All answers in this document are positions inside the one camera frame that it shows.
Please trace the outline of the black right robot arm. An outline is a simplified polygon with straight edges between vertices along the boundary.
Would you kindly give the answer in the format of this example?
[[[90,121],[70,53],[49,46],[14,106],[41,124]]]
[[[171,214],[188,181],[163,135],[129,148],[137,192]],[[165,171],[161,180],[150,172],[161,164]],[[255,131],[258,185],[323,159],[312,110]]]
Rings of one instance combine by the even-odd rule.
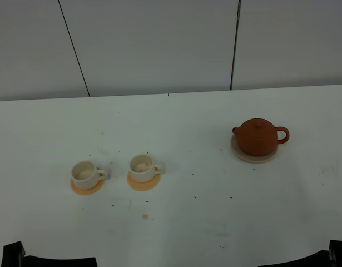
[[[265,267],[342,267],[342,241],[330,240],[329,250],[320,250],[302,259]]]

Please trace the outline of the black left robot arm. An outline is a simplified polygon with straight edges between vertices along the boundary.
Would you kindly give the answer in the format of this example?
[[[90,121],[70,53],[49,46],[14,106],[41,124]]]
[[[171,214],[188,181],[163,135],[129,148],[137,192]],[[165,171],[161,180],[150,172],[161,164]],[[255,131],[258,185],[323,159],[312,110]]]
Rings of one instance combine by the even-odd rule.
[[[97,266],[96,258],[83,259],[46,259],[36,256],[25,256],[25,250],[21,241],[5,245],[1,267],[77,267],[77,266]]]

